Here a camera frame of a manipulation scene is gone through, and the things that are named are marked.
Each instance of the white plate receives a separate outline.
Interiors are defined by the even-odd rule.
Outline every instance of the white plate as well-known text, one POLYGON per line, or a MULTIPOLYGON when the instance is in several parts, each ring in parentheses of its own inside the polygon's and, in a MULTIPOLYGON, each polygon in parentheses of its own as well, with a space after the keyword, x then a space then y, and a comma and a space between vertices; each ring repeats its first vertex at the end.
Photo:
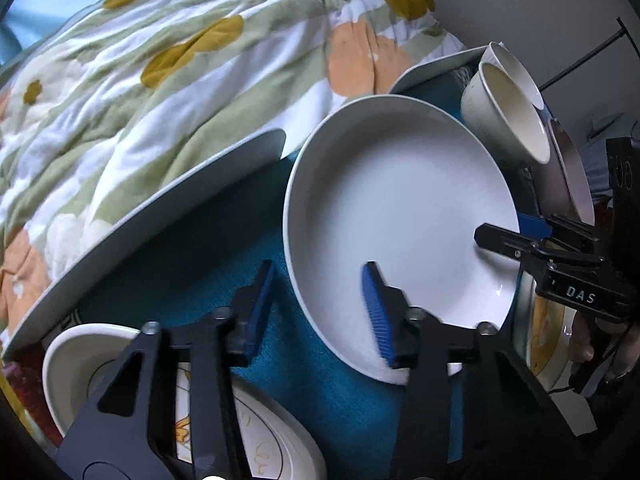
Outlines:
POLYGON ((249 136, 197 165, 122 218, 109 234, 51 283, 10 335, 2 358, 40 341, 75 304, 144 242, 225 187, 279 160, 286 135, 270 130, 249 136))
MULTIPOLYGON (((91 323, 60 334, 47 350, 43 386, 51 415, 64 435, 110 363, 138 335, 123 326, 91 323)), ((178 364, 176 440, 178 458, 191 462, 190 372, 178 364)), ((306 430, 273 399, 233 377, 242 441, 254 477, 324 480, 324 459, 306 430)))
POLYGON ((513 346, 540 384, 549 391, 558 382, 568 361, 575 310, 547 300, 541 301, 535 289, 536 281, 529 273, 523 272, 513 319, 513 346), (549 311, 534 327, 535 309, 541 307, 549 311), (532 365, 532 354, 542 358, 543 363, 532 365))
POLYGON ((360 290, 375 260, 392 286, 446 323, 501 326, 518 264, 480 250, 484 222, 519 231, 511 194, 482 144, 439 108, 372 96, 327 117, 287 186, 284 248, 309 323, 345 363, 406 382, 378 353, 360 290))
POLYGON ((388 93, 400 94, 412 86, 465 66, 475 59, 480 59, 485 50, 486 46, 478 46, 412 66, 391 85, 388 93))

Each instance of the stack of plates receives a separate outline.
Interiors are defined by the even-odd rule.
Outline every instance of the stack of plates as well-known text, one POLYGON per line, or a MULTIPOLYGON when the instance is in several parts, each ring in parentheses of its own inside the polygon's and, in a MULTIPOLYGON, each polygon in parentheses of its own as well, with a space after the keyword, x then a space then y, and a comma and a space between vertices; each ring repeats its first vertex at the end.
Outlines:
MULTIPOLYGON (((66 330, 45 356, 43 386, 51 415, 64 435, 82 404, 138 330, 92 323, 66 330)), ((178 364, 175 435, 178 458, 191 462, 190 366, 178 364)), ((236 411, 254 477, 324 480, 326 469, 313 438, 275 400, 234 377, 236 411)))

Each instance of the white cup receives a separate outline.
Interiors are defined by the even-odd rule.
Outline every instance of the white cup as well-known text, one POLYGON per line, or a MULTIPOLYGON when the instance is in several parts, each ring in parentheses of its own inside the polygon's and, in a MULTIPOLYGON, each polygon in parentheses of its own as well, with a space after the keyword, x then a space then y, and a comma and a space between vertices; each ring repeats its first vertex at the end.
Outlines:
POLYGON ((516 83, 481 62, 460 102, 466 126, 502 166, 546 164, 551 154, 545 127, 516 83))
POLYGON ((480 61, 485 61, 497 66, 513 79, 518 85, 523 94, 538 110, 544 110, 545 102, 542 99, 540 90, 536 85, 533 78, 527 72, 527 69, 523 67, 522 63, 504 48, 500 43, 492 41, 482 54, 480 61))

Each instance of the black metal bracket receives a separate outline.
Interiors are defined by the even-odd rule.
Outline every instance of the black metal bracket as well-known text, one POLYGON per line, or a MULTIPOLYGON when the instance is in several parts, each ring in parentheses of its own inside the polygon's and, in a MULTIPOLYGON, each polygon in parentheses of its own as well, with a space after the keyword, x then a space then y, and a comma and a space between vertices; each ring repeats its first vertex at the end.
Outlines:
POLYGON ((549 240, 566 250, 544 248, 541 240, 491 224, 476 229, 480 248, 520 261, 543 298, 614 323, 638 315, 638 293, 605 256, 608 242, 595 228, 561 216, 547 220, 549 240))
POLYGON ((640 59, 640 50, 638 50, 638 46, 636 45, 636 42, 634 41, 634 39, 631 37, 631 34, 629 34, 629 31, 626 28, 626 25, 622 22, 622 20, 620 19, 620 17, 618 17, 616 19, 616 21, 618 22, 618 24, 620 25, 620 30, 617 31, 613 36, 611 36, 608 40, 603 41, 599 46, 597 46, 596 48, 594 48, 593 50, 591 50, 588 54, 586 54, 585 56, 581 57, 578 61, 576 61, 574 64, 572 64, 569 68, 566 68, 565 70, 562 70, 561 73, 559 73, 558 75, 556 75, 555 77, 551 78, 549 81, 547 81, 546 83, 544 83, 541 87, 540 87, 540 91, 543 92, 545 91, 547 88, 549 88, 551 85, 555 85, 558 81, 560 81, 562 78, 565 78, 566 76, 568 76, 571 72, 573 72, 574 70, 576 70, 577 68, 580 68, 582 65, 584 65, 588 60, 590 60, 591 58, 597 56, 599 53, 601 53, 603 50, 605 50, 606 48, 610 47, 612 44, 614 44, 617 40, 619 40, 620 38, 628 38, 629 41, 631 42, 631 46, 634 48, 634 50, 636 51, 636 55, 638 56, 638 59, 640 59))
MULTIPOLYGON (((627 417, 588 453, 494 325, 482 322, 473 329, 444 324, 426 310, 411 307, 401 290, 386 285, 374 262, 367 267, 374 276, 376 301, 390 323, 393 351, 404 352, 404 360, 392 361, 392 367, 413 363, 390 480, 596 480, 604 478, 635 442, 640 428, 637 420, 627 417), (415 344, 411 359, 409 347, 399 344, 407 339, 415 344), (450 362, 464 363, 463 455, 451 463, 450 362)), ((639 410, 640 397, 629 414, 639 410)))

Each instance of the plate with yellow pattern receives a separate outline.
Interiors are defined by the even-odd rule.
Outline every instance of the plate with yellow pattern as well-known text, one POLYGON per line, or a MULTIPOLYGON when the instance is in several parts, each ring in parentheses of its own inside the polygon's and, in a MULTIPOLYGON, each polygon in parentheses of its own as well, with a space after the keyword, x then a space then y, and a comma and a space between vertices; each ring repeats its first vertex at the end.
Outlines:
POLYGON ((531 372, 549 391, 568 362, 575 310, 537 295, 536 282, 523 272, 516 300, 513 343, 531 372))
MULTIPOLYGON (((138 330, 105 323, 72 327, 47 349, 43 386, 47 405, 64 436, 111 364, 138 330)), ((179 363, 176 384, 177 457, 191 462, 189 363, 179 363)), ((242 442, 254 478, 324 480, 324 459, 313 438, 275 400, 238 377, 232 378, 242 442)))

